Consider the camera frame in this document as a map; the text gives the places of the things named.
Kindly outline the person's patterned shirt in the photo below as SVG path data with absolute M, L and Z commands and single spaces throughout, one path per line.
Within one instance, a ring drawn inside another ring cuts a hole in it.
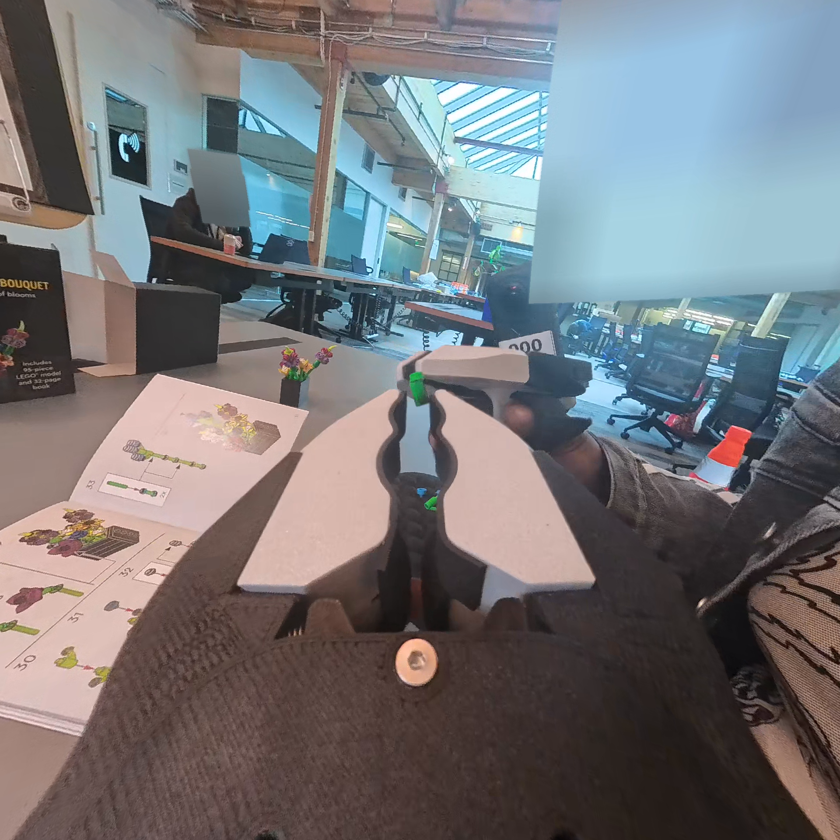
M 730 680 L 742 717 L 823 838 L 839 838 L 839 549 L 787 563 L 748 596 L 763 665 Z

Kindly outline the lego instruction booklet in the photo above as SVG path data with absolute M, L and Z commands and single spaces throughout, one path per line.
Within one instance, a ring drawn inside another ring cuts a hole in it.
M 81 735 L 158 586 L 307 416 L 156 375 L 70 498 L 2 530 L 2 718 Z

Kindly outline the long wooden desk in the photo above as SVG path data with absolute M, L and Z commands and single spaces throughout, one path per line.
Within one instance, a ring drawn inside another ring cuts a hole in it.
M 203 259 L 211 259 L 217 263 L 247 270 L 258 270 L 268 274 L 279 274 L 281 276 L 280 284 L 283 287 L 301 290 L 298 322 L 301 331 L 310 335 L 320 335 L 321 326 L 316 319 L 319 295 L 334 297 L 338 292 L 347 292 L 350 295 L 373 297 L 374 299 L 381 295 L 389 295 L 391 297 L 391 309 L 394 310 L 398 298 L 408 299 L 417 293 L 415 287 L 407 284 L 391 280 L 366 279 L 351 272 L 347 273 L 291 262 L 280 265 L 264 263 L 240 255 L 228 256 L 224 252 L 212 248 L 191 245 L 169 238 L 153 238 L 153 241 L 168 249 Z

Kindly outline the orange traffic cone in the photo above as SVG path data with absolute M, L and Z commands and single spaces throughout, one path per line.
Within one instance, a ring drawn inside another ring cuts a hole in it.
M 689 478 L 720 488 L 728 488 L 744 456 L 753 433 L 743 427 L 730 426 L 722 441 L 691 468 Z

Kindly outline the black office chair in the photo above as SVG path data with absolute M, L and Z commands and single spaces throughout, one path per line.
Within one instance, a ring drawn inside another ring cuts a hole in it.
M 747 336 L 738 343 L 731 380 L 724 383 L 703 428 L 714 439 L 722 440 L 730 427 L 752 433 L 744 455 L 758 461 L 772 443 L 775 432 L 761 433 L 774 406 L 788 339 Z
M 171 282 L 168 266 L 169 249 L 153 241 L 153 238 L 168 238 L 167 226 L 172 217 L 172 207 L 144 196 L 140 196 L 140 207 L 150 241 L 150 262 L 146 281 L 164 284 Z
M 632 420 L 620 433 L 624 440 L 635 429 L 646 433 L 656 430 L 666 441 L 666 453 L 674 454 L 683 443 L 669 432 L 662 417 L 682 416 L 697 410 L 717 344 L 718 337 L 711 333 L 663 324 L 654 326 L 642 363 L 631 374 L 625 392 L 627 397 L 645 406 L 646 413 L 612 414 L 605 423 L 612 426 L 617 419 Z

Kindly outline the phone sign panel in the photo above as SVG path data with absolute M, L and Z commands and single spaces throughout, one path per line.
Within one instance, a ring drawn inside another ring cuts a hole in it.
M 103 89 L 110 176 L 151 187 L 148 109 L 110 86 Z

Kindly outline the person's right hand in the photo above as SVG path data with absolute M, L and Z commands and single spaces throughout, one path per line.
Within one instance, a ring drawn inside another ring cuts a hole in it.
M 579 480 L 604 505 L 611 480 L 606 456 L 590 432 L 592 420 L 570 416 L 569 397 L 517 393 L 502 421 L 533 450 L 543 452 Z

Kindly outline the dark laptop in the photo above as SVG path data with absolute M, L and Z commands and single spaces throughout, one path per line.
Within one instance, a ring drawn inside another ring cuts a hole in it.
M 284 264 L 292 262 L 309 266 L 309 243 L 306 240 L 290 238 L 285 235 L 269 234 L 262 246 L 257 260 L 262 263 Z

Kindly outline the black flower book box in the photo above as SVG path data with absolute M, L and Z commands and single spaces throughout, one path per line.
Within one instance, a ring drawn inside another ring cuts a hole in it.
M 1 244 L 1 404 L 76 391 L 60 254 Z

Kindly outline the wooden pillar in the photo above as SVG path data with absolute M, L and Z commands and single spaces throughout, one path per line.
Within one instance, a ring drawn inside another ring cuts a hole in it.
M 318 268 L 324 267 L 327 255 L 343 106 L 350 77 L 345 45 L 333 39 L 328 42 L 324 68 L 326 80 L 320 109 L 308 235 L 310 263 Z

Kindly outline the lego flower bouquet model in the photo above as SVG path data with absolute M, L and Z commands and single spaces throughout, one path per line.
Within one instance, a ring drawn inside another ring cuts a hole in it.
M 336 345 L 333 344 L 321 348 L 315 353 L 314 361 L 300 357 L 300 354 L 291 346 L 287 346 L 282 351 L 278 365 L 280 404 L 303 407 L 312 372 L 331 361 L 335 347 Z

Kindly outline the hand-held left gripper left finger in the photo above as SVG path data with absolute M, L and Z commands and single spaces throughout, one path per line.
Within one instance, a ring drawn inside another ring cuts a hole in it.
M 398 504 L 404 393 L 391 389 L 343 416 L 300 454 L 238 577 L 249 593 L 341 603 L 374 631 L 403 613 Z

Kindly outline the open black cardboard box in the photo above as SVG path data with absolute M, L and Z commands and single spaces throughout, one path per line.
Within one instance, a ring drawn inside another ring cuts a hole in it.
M 217 361 L 221 298 L 200 288 L 132 282 L 96 252 L 98 276 L 64 270 L 75 368 L 96 377 L 156 374 Z

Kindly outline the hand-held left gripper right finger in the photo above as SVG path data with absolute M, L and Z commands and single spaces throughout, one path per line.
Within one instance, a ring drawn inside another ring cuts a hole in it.
M 530 447 L 458 395 L 430 397 L 440 488 L 429 539 L 429 626 L 497 603 L 588 592 L 595 573 Z

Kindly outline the dark display board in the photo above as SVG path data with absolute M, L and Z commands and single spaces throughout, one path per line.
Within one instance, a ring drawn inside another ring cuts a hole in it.
M 1 2 L 1 218 L 50 230 L 93 215 L 46 4 Z

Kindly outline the person's right forearm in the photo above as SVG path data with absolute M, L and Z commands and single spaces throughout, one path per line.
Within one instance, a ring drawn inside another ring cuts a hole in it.
M 606 503 L 686 591 L 712 596 L 839 483 L 839 363 L 794 403 L 752 480 L 736 501 L 722 490 L 652 467 L 609 438 L 597 438 L 609 468 Z

